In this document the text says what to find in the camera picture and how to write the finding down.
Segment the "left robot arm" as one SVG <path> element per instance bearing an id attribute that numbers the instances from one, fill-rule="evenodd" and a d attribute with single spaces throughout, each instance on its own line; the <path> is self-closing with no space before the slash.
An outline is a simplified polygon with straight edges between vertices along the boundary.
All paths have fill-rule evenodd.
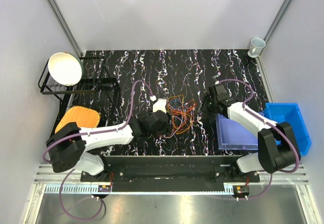
<path id="1" fill-rule="evenodd" d="M 126 145 L 150 135 L 163 135 L 169 129 L 169 116 L 157 110 L 141 118 L 131 119 L 128 124 L 100 128 L 78 127 L 76 122 L 65 125 L 46 142 L 45 157 L 55 173 L 80 170 L 98 181 L 109 177 L 109 169 L 99 155 L 90 151 L 111 146 Z"/>

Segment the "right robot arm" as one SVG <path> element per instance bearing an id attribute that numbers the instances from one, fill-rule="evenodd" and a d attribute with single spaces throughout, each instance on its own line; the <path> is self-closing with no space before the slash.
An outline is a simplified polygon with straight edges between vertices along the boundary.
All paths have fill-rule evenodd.
<path id="1" fill-rule="evenodd" d="M 246 101 L 231 97 L 222 82 L 208 87 L 198 112 L 208 118 L 222 115 L 257 138 L 258 152 L 240 157 L 232 164 L 230 176 L 234 181 L 242 181 L 253 171 L 293 173 L 299 168 L 301 154 L 292 126 L 270 120 L 248 107 Z"/>

